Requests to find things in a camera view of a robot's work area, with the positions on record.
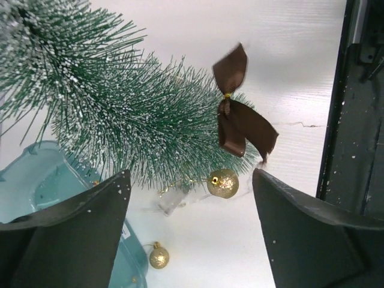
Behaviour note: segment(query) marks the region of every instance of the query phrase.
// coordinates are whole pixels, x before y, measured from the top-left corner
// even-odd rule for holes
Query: scratch mark
[[[303,122],[293,122],[293,123],[289,123],[289,122],[279,122],[279,123],[271,123],[272,125],[289,125],[289,126],[294,126],[294,125],[302,125],[304,128],[305,127],[308,127],[308,128],[318,128],[318,127],[325,127],[325,125],[304,125]]]

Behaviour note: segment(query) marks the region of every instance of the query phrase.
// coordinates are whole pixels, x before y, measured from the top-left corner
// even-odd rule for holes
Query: gold ornament cap
[[[169,253],[160,245],[159,242],[154,243],[154,249],[149,255],[149,263],[155,269],[163,269],[168,265]]]
[[[206,186],[213,196],[228,199],[238,192],[239,178],[230,169],[216,170],[209,174]]]

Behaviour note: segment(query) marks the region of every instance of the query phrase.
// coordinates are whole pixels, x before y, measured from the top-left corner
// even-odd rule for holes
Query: artificial christmas tree branch
[[[87,2],[67,2],[6,1],[3,121],[45,107],[37,141],[52,125],[61,147],[80,162],[108,173],[130,169],[150,187],[204,179],[222,168],[244,172],[256,162],[251,145],[244,158],[218,148],[221,95],[210,75],[182,61],[162,68],[153,54],[143,58],[134,48],[142,37],[134,38],[140,30],[132,22],[91,11]],[[249,105],[243,95],[234,99]]]

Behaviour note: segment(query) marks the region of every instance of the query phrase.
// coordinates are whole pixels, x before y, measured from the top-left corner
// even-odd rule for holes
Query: christmas ornament
[[[266,163],[278,133],[263,116],[231,98],[244,81],[247,63],[247,54],[239,44],[212,67],[216,84],[224,95],[217,113],[219,145],[231,154],[243,157],[247,139],[260,153],[262,163]]]
[[[149,255],[149,262],[153,268],[163,269],[169,262],[169,253],[159,242],[155,242],[153,248]]]
[[[170,184],[165,189],[159,190],[160,201],[159,208],[169,216],[174,210],[180,206],[181,202],[188,196],[192,189],[192,184],[198,181],[190,179],[180,179]]]
[[[228,199],[239,190],[239,178],[230,169],[216,170],[209,174],[206,186],[213,196]]]
[[[37,141],[51,126],[79,166],[90,163],[102,179],[130,169],[137,185],[151,188],[202,179],[224,165],[238,173],[253,166],[252,147],[238,159],[212,144],[221,96],[213,77],[183,61],[144,58],[133,22],[83,0],[6,3],[0,9],[0,122],[12,128],[28,113],[31,119],[42,113]],[[243,95],[232,99],[250,105]]]

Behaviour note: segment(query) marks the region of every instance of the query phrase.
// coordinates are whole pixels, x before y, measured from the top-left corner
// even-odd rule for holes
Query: black metal frame
[[[379,176],[384,173],[384,71],[376,69],[384,51],[380,5],[384,1],[347,1],[316,197],[384,218]]]

